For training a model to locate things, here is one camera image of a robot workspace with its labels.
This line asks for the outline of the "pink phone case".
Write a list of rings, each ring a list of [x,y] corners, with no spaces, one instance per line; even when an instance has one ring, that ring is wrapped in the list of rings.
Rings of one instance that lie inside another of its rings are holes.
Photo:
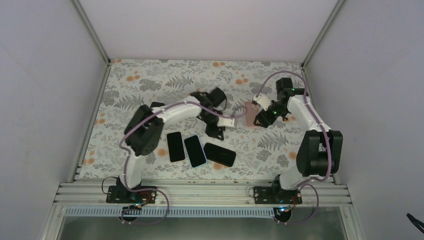
[[[257,105],[254,104],[251,101],[247,101],[244,103],[244,107],[245,107],[245,125],[247,128],[259,128],[259,126],[255,125],[255,118],[258,115],[258,113],[260,112],[261,108]]]

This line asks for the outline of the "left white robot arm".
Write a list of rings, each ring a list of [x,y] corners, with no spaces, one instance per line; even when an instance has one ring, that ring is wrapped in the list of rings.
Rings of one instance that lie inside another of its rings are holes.
[[[124,130],[119,147],[127,151],[123,173],[119,176],[123,186],[119,196],[131,203],[139,197],[141,183],[141,158],[158,146],[164,128],[185,119],[198,118],[206,123],[206,134],[223,139],[225,128],[235,126],[235,118],[223,115],[215,108],[224,101],[225,94],[219,88],[211,93],[192,92],[184,99],[163,106],[141,105]]]

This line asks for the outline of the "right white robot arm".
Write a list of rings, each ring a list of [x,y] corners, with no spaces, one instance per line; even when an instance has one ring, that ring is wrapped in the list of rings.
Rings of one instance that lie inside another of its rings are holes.
[[[290,197],[290,190],[300,189],[309,182],[324,182],[338,171],[343,134],[331,129],[310,102],[307,89],[295,88],[291,78],[276,82],[277,99],[270,100],[258,92],[252,102],[262,109],[254,119],[254,125],[268,128],[279,117],[293,115],[304,136],[296,154],[295,167],[279,175],[277,186],[271,189],[271,198],[278,204]]]

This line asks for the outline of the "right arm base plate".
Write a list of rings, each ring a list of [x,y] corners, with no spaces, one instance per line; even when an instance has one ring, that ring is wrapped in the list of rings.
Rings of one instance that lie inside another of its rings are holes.
[[[302,195],[298,190],[284,190],[280,187],[255,186],[253,198],[256,205],[300,205]]]

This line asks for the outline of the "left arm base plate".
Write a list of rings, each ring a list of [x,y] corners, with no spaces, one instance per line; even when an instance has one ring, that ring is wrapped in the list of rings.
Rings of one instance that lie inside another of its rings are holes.
[[[105,201],[108,204],[154,204],[156,194],[155,190],[131,192],[124,186],[112,185],[108,188]]]

